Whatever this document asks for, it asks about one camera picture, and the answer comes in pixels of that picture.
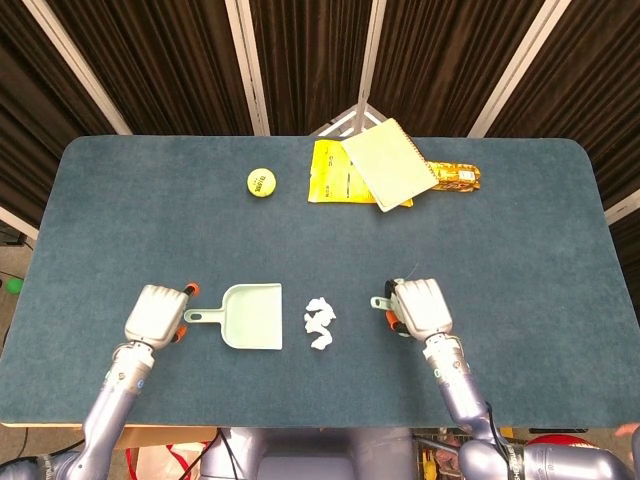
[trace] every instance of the blue felt tabletop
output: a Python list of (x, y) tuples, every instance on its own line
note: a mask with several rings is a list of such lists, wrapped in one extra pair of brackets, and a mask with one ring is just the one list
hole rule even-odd
[[(500, 424), (638, 420), (640, 331), (591, 164), (559, 139), (418, 138), (473, 163), (481, 190), (413, 208), (309, 204), (310, 137), (103, 136), (65, 151), (0, 361), (0, 420), (80, 423), (147, 283), (283, 286), (282, 351), (234, 350), (194, 325), (157, 352), (132, 423), (439, 426), (451, 421), (422, 346), (369, 307), (389, 278), (440, 283)], [(270, 168), (275, 193), (247, 192)], [(324, 296), (334, 342), (303, 314)]]

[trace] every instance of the dark curtain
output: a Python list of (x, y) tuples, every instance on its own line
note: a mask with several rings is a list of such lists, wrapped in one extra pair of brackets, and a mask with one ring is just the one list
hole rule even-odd
[(134, 133), (253, 134), (224, 1), (49, 3)]
[(389, 0), (369, 103), (414, 136), (466, 136), (542, 0)]
[(113, 130), (22, 2), (0, 35), (0, 205), (38, 227), (67, 144)]
[(578, 141), (605, 208), (640, 188), (640, 2), (571, 2), (488, 136)]
[(640, 322), (640, 210), (611, 225), (611, 237)]
[(358, 101), (371, 0), (251, 0), (272, 135), (309, 135)]

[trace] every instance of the notebook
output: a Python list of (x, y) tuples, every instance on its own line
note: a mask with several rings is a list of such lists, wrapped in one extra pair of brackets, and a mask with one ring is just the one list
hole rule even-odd
[(392, 118), (342, 146), (383, 212), (438, 184), (418, 147)]

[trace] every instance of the dustpan handle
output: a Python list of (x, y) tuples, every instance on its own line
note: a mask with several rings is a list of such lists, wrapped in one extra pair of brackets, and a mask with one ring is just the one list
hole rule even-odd
[(224, 323), (224, 310), (220, 308), (190, 309), (184, 312), (187, 323)]

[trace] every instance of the dustpan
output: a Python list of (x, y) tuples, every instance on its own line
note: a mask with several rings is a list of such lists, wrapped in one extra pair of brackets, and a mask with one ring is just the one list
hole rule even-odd
[(221, 308), (190, 309), (188, 323), (219, 323), (233, 348), (282, 350), (282, 285), (239, 284), (222, 297)]

